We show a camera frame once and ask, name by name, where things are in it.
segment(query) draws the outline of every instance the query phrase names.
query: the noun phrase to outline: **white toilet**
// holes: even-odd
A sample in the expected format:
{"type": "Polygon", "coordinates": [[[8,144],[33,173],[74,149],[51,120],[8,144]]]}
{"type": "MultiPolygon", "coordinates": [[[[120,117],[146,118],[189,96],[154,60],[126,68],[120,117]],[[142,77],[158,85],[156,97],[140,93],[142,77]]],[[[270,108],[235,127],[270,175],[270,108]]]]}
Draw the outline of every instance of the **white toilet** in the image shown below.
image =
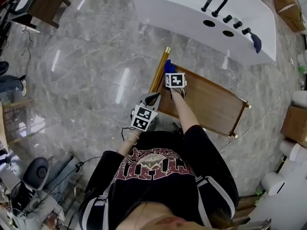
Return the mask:
{"type": "Polygon", "coordinates": [[[307,50],[303,54],[297,55],[297,61],[300,67],[307,67],[307,50]]]}

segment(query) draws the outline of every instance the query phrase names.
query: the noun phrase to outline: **faucet hole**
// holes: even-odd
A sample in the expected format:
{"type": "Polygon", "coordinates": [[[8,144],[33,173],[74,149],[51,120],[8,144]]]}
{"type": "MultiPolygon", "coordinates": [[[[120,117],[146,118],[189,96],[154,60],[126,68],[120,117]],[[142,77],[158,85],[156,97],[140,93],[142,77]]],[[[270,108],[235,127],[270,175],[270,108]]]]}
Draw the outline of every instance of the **faucet hole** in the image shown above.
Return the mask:
{"type": "Polygon", "coordinates": [[[223,31],[223,34],[224,34],[225,36],[228,36],[228,37],[234,36],[234,34],[233,34],[232,32],[230,32],[230,31],[223,31]]]}
{"type": "Polygon", "coordinates": [[[208,21],[208,20],[206,20],[206,21],[203,21],[203,23],[204,23],[206,26],[208,26],[208,27],[214,27],[214,26],[215,26],[215,23],[214,23],[213,21],[208,21]]]}

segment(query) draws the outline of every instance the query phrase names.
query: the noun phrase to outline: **shoe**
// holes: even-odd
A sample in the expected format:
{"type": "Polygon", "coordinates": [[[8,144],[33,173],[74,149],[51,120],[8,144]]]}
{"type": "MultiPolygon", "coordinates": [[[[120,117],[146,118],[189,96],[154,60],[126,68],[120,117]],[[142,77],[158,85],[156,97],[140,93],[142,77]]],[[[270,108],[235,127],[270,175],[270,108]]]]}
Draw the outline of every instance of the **shoe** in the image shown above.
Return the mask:
{"type": "Polygon", "coordinates": [[[21,95],[22,95],[22,96],[25,96],[25,95],[27,94],[27,88],[26,88],[27,82],[26,82],[25,80],[22,80],[21,83],[22,83],[23,86],[24,86],[23,91],[21,91],[21,95]]]}

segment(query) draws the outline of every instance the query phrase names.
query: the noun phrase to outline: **marble floor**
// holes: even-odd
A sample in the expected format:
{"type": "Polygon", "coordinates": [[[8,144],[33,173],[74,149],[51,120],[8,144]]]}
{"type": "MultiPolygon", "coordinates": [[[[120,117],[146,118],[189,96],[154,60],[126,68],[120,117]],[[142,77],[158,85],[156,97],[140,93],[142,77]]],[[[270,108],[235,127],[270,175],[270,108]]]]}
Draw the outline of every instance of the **marble floor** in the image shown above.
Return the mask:
{"type": "MultiPolygon", "coordinates": [[[[214,49],[138,22],[133,0],[84,0],[81,7],[83,0],[70,1],[71,6],[59,12],[59,29],[35,21],[40,33],[31,32],[26,97],[35,101],[13,115],[11,126],[17,128],[11,136],[38,133],[12,146],[22,159],[58,159],[72,151],[84,161],[116,150],[121,128],[130,123],[131,108],[148,91],[162,52],[169,46],[173,62],[252,105],[236,129],[239,137],[244,135],[234,143],[222,149],[234,140],[209,132],[217,149],[222,149],[239,194],[254,193],[262,176],[278,167],[280,130],[291,95],[300,89],[298,81],[303,77],[297,72],[296,54],[303,51],[304,42],[276,14],[273,0],[262,1],[275,16],[277,61],[249,67],[231,59],[223,65],[224,55],[214,49]]],[[[28,32],[13,24],[2,59],[10,63],[7,74],[25,73],[28,43],[28,32]]],[[[22,99],[19,92],[0,97],[4,103],[22,99]]],[[[172,121],[160,114],[157,129],[172,129],[172,121]]],[[[84,165],[84,183],[97,163],[96,159],[84,165]]]]}

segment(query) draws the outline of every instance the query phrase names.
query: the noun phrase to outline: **blue cloth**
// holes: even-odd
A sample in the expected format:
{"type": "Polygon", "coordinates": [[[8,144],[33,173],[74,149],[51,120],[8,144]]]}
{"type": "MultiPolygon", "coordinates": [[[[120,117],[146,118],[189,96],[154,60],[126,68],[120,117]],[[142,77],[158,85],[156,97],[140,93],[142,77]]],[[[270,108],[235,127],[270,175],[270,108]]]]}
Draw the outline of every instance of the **blue cloth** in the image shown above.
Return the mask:
{"type": "Polygon", "coordinates": [[[168,59],[165,63],[164,72],[165,73],[175,73],[176,72],[176,66],[171,63],[170,59],[168,59]]]}
{"type": "Polygon", "coordinates": [[[257,35],[250,33],[251,35],[251,39],[254,41],[254,48],[256,50],[256,53],[259,53],[262,47],[262,42],[260,40],[260,38],[258,38],[257,35]]]}

